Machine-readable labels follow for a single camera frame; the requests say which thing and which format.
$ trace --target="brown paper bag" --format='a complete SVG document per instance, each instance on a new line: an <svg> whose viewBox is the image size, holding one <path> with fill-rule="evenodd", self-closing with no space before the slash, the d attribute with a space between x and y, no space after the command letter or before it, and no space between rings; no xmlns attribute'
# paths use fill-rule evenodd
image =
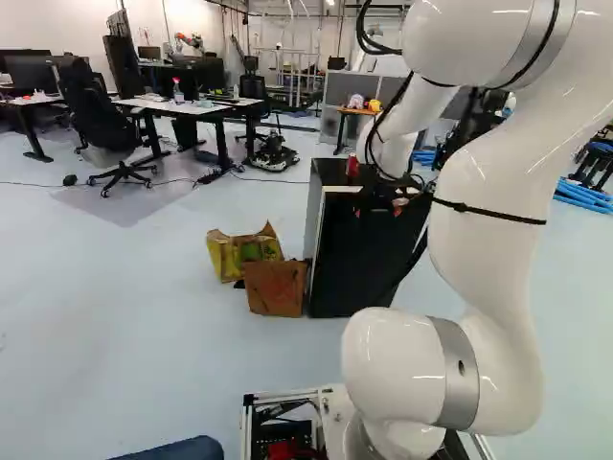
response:
<svg viewBox="0 0 613 460"><path fill-rule="evenodd" d="M247 262L243 267L247 300L253 313L291 318L302 315L307 263Z"/></svg>

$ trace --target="paper bag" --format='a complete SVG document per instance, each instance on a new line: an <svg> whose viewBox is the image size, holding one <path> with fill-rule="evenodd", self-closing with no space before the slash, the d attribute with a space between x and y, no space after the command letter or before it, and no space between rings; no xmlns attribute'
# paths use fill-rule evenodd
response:
<svg viewBox="0 0 613 460"><path fill-rule="evenodd" d="M222 283L242 280L243 263L282 261L284 254L270 222L254 235L230 237L218 229L207 233L207 247L215 273Z"/></svg>
<svg viewBox="0 0 613 460"><path fill-rule="evenodd" d="M307 263L248 262L243 267L247 300L253 313L292 318L302 315Z"/></svg>

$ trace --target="white wall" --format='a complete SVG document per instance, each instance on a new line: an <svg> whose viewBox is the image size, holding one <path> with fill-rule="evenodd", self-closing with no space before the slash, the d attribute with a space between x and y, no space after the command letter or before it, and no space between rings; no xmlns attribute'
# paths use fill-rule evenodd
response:
<svg viewBox="0 0 613 460"><path fill-rule="evenodd" d="M49 49L89 56L94 69L113 87L102 36L115 0L4 0L0 48Z"/></svg>
<svg viewBox="0 0 613 460"><path fill-rule="evenodd" d="M90 57L94 70L102 72L107 86L114 82L102 36L108 33L106 18L118 9L116 0L4 0L0 48L50 49L53 54L70 51ZM167 41L162 0L125 0L134 45L162 46ZM170 35L200 33L209 51L221 53L220 8L204 0L166 0ZM186 54L191 48L184 47Z"/></svg>

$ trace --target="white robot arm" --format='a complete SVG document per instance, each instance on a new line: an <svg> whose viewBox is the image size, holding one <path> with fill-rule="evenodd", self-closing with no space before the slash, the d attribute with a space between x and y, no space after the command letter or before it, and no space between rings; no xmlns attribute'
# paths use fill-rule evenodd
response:
<svg viewBox="0 0 613 460"><path fill-rule="evenodd" d="M613 118L612 39L610 0L417 0L408 12L402 55L416 75L372 142L387 174L406 171L414 133L459 86L505 88L517 106L438 179L429 249L468 305L460 323L366 309L344 332L343 376L358 414L349 458L373 449L388 460L428 458L445 428L511 435L538 420L529 269L559 176ZM362 162L372 127L358 142Z"/></svg>

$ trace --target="computer mouse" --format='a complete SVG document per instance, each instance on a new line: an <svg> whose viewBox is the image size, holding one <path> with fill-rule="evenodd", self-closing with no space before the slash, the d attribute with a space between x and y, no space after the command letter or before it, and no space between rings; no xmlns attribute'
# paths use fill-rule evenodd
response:
<svg viewBox="0 0 613 460"><path fill-rule="evenodd" d="M62 183L65 187L71 187L77 183L77 177L74 174L68 174Z"/></svg>

